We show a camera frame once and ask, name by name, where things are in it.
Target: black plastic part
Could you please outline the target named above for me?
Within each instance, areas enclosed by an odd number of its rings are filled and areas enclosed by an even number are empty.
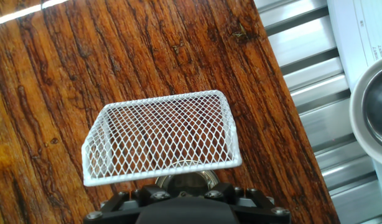
[[[291,214],[276,215],[263,208],[230,205],[241,223],[276,223],[290,224]]]
[[[129,200],[129,192],[120,192],[119,194],[114,194],[111,199],[109,199],[104,206],[101,208],[101,212],[113,212],[117,211],[119,207]]]
[[[146,205],[150,205],[152,203],[161,202],[163,200],[170,199],[170,197],[169,198],[162,198],[162,199],[156,199],[154,197],[151,197],[154,193],[157,193],[157,192],[167,193],[164,189],[158,187],[158,185],[156,185],[156,184],[143,186],[139,192],[139,204],[140,204],[140,206],[146,206]]]
[[[225,202],[229,204],[235,204],[235,190],[234,187],[229,183],[218,183],[210,190],[217,190],[221,193],[221,197],[208,198],[212,200],[217,200],[220,202]]]
[[[248,189],[245,193],[246,198],[250,198],[258,208],[264,208],[271,210],[275,206],[260,190]]]
[[[131,199],[137,200],[139,199],[140,190],[132,190],[131,191]]]
[[[103,212],[103,216],[95,220],[89,220],[87,217],[83,219],[84,224],[135,224],[141,211],[142,207],[134,208],[124,211],[115,212]]]
[[[242,190],[235,190],[231,184],[219,183],[212,190],[217,190],[219,197],[205,199],[200,197],[179,197],[170,199],[156,199],[152,197],[156,192],[165,192],[157,185],[145,185],[140,191],[133,194],[138,208],[121,207],[129,200],[129,193],[115,194],[101,208],[103,215],[94,220],[87,217],[83,219],[87,224],[145,224],[145,223],[280,223],[291,222],[291,214],[278,215],[272,212],[274,205],[259,190],[248,189],[245,197],[239,197]],[[250,206],[235,205],[236,200],[246,200]]]
[[[200,197],[173,198],[147,206],[136,224],[238,224],[230,206]]]
[[[240,187],[239,189],[234,189],[235,190],[235,196],[237,197],[244,197],[245,196],[245,189]]]

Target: white cup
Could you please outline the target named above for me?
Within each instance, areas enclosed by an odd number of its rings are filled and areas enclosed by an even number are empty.
[[[373,159],[382,191],[382,59],[357,81],[350,97],[350,121],[357,141]]]

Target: metal grating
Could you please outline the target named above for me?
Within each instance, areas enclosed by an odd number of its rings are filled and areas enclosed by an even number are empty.
[[[85,185],[241,164],[235,122],[217,90],[108,104],[82,157]]]

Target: wire mesh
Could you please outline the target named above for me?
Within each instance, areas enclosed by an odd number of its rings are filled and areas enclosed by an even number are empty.
[[[218,90],[106,105],[82,159],[88,186],[242,163],[235,122]]]

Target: white paper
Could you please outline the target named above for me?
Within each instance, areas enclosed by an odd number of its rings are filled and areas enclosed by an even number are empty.
[[[328,0],[330,18],[351,91],[382,58],[382,0]]]

